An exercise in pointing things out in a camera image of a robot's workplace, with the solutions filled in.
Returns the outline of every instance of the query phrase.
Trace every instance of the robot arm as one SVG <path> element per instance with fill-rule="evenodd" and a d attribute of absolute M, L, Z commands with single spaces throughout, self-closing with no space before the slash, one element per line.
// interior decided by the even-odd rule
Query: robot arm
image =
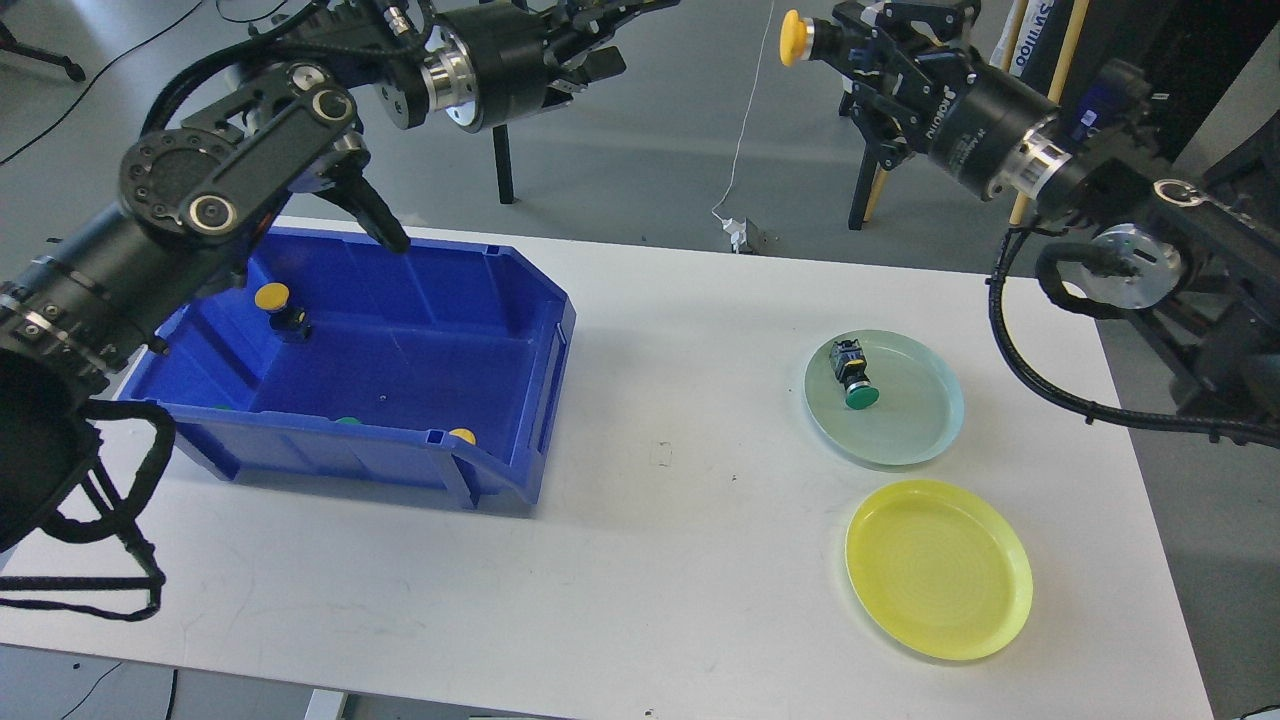
<path fill-rule="evenodd" d="M 617 49 L 603 47 L 614 31 L 677 3 L 559 0 L 532 12 L 494 1 L 435 13 L 420 0 L 425 27 L 417 31 L 404 0 L 312 0 L 174 77 L 124 154 L 116 200 L 0 286 L 0 551 L 36 528 L 73 543 L 114 534 L 146 573 L 4 578 L 0 589 L 146 589 L 150 602 L 132 614 L 40 600 L 0 605 L 123 620 L 159 609 L 164 575 L 134 520 L 168 462 L 173 421 L 150 404 L 91 397 L 138 347 L 168 352 L 155 331 L 183 304 L 243 286 L 250 254 L 292 193 L 334 202 L 388 250 L 407 250 L 404 229 L 361 174 L 370 155 L 351 88 L 378 85 L 402 128 L 445 111 L 479 132 L 562 106 L 590 82 L 621 73 Z M 238 72 L 238 88 L 169 127 L 183 100 L 223 69 Z M 157 433 L 120 497 L 88 420 L 125 418 Z M 101 519 L 58 511 L 77 486 Z"/>
<path fill-rule="evenodd" d="M 1102 407 L 1021 363 L 1004 331 L 998 295 L 1012 254 L 1032 234 L 1027 229 L 1012 231 L 1021 237 L 1006 241 L 991 283 L 992 325 L 1019 379 L 1089 421 L 1280 447 L 1280 234 L 1155 156 L 1140 127 L 1140 77 L 1114 73 L 1130 92 L 1128 105 L 1110 127 L 1075 132 L 1052 102 L 968 45 L 978 12 L 975 0 L 886 0 L 838 3 L 835 22 L 787 14 L 783 64 L 819 60 L 851 85 L 842 114 L 867 151 L 850 227 L 860 224 L 877 168 L 892 170 L 914 154 L 982 200 L 1016 188 L 1042 219 L 1071 218 L 1071 227 L 1093 229 L 1085 242 L 1043 249 L 1041 286 L 1066 310 L 1130 322 L 1174 372 L 1178 415 Z M 1064 281 L 1087 297 L 1071 295 Z M 1226 309 L 1197 309 L 1204 296 Z"/>

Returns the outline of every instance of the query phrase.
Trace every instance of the white table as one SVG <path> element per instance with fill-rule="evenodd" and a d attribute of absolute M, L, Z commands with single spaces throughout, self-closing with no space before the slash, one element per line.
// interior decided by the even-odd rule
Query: white table
<path fill-rule="evenodd" d="M 1210 716 L 1128 434 L 1016 383 L 980 277 L 415 234 L 513 245 L 573 300 L 536 507 L 466 512 L 443 493 L 326 479 L 224 484 L 179 454 L 141 521 L 169 574 L 160 614 L 4 610 L 0 642 L 568 717 Z M 1033 365 L 1115 402 L 1092 322 L 1028 281 L 1009 297 Z M 873 470 L 815 429 L 805 363 L 856 328 L 914 337 L 960 377 L 966 421 L 941 457 Z M 124 462 L 148 437 L 104 434 Z M 905 650 L 849 587 L 854 509 L 910 477 L 979 493 L 1027 547 L 1030 619 L 989 659 Z M 128 569 L 118 546 L 33 536 L 5 571 L 104 564 Z"/>

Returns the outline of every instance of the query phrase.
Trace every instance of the gray floor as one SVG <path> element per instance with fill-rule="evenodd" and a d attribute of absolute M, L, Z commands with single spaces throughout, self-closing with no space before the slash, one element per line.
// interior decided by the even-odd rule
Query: gray floor
<path fill-rule="evenodd" d="M 191 4 L 9 0 L 0 1 L 0 12 L 23 40 L 64 49 L 92 76 Z M 273 4 L 223 3 L 241 17 Z M 831 4 L 795 1 L 812 15 L 826 15 Z M 993 44 L 1007 5 L 987 3 L 974 37 L 979 47 Z M 777 236 L 769 254 L 987 270 L 1007 199 L 979 204 L 920 159 L 892 174 L 868 231 L 844 229 L 861 141 L 835 117 L 833 73 L 817 65 L 786 69 L 774 59 L 776 28 L 790 6 L 780 3 L 767 23 L 767 0 L 689 0 L 623 28 L 625 76 L 599 83 L 566 110 L 512 126 L 520 197 L 513 206 L 497 204 L 486 136 L 467 136 L 442 117 L 402 133 L 357 92 L 375 156 L 369 179 L 412 224 L 724 251 L 727 238 L 710 208 L 728 181 L 768 26 L 737 184 L 722 214 L 750 217 Z M 59 129 L 0 168 L 0 274 L 13 275 L 46 237 L 73 232 L 108 204 L 119 156 L 152 95 L 180 67 L 242 37 L 243 28 L 220 20 L 206 0 L 189 20 L 108 72 Z M 1203 168 L 1280 105 L 1276 55 L 1272 32 L 1188 151 L 1188 168 Z M 46 127 L 78 92 L 55 68 L 0 56 L 0 155 Z M 216 95 L 206 88 L 196 102 Z M 310 197 L 288 211 L 340 217 Z M 1123 327 L 1102 333 L 1123 401 L 1167 405 L 1167 373 L 1134 334 Z M 1215 716 L 1280 701 L 1280 455 L 1152 433 L 1133 439 Z M 0 717 L 59 717 L 113 664 L 0 648 Z M 123 665 L 73 717 L 163 717 L 170 678 L 165 667 Z M 182 671 L 174 717 L 294 719 L 307 697 L 307 688 Z M 349 717 L 367 720 L 453 720 L 468 712 L 370 697 L 348 706 Z"/>

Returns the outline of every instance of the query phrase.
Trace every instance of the black stand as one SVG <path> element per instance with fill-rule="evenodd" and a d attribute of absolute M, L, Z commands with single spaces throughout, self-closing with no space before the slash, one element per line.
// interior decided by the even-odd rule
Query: black stand
<path fill-rule="evenodd" d="M 0 51 L 13 53 L 15 55 L 22 55 L 24 58 L 31 58 L 32 60 L 40 60 L 41 63 L 49 63 L 50 65 L 59 65 L 67 70 L 67 77 L 72 78 L 74 82 L 84 82 L 84 69 L 72 61 L 67 55 L 55 55 L 49 50 L 42 50 L 40 47 L 32 47 L 31 45 L 24 45 L 18 42 L 18 38 L 9 32 L 9 28 L 0 20 Z"/>

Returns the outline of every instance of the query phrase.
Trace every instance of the blue plastic bin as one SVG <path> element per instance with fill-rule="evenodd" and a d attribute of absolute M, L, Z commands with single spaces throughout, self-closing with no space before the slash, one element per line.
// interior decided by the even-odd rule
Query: blue plastic bin
<path fill-rule="evenodd" d="M 255 306 L 268 282 L 307 311 L 307 342 L 282 342 Z M 172 354 L 146 355 L 120 397 L 166 407 L 179 447 L 228 480 L 261 469 L 442 488 L 463 507 L 506 489 L 534 503 L 573 320 L 511 247 L 415 241 L 394 255 L 360 234 L 275 229 L 247 287 L 175 313 L 159 333 Z"/>

